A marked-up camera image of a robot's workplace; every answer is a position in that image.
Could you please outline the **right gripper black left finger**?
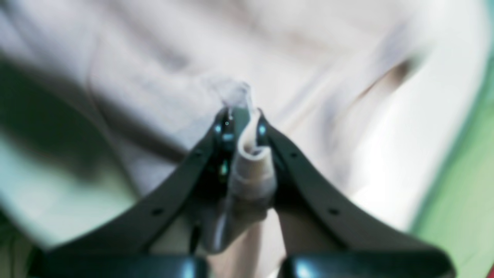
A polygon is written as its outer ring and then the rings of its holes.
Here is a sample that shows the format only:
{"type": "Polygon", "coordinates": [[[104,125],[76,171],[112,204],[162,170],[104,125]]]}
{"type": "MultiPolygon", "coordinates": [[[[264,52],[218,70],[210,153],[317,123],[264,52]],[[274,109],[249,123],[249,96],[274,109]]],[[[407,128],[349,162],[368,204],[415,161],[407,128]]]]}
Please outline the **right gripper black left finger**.
{"type": "Polygon", "coordinates": [[[203,202],[226,195],[235,148],[232,111],[221,109],[206,135],[172,175],[120,216],[51,251],[39,251],[32,278],[208,278],[208,262],[195,255],[206,222],[203,202]],[[182,232],[184,251],[151,254],[154,241],[181,213],[191,214],[182,232]]]}

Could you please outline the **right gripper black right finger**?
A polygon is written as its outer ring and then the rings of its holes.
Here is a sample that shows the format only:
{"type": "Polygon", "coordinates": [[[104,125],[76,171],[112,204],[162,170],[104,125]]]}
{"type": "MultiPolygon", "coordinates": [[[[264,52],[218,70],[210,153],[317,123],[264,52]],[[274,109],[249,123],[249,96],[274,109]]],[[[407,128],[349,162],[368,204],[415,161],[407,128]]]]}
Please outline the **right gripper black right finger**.
{"type": "Polygon", "coordinates": [[[360,209],[261,115],[257,142],[273,151],[286,258],[279,278],[454,278],[443,250],[360,209]]]}

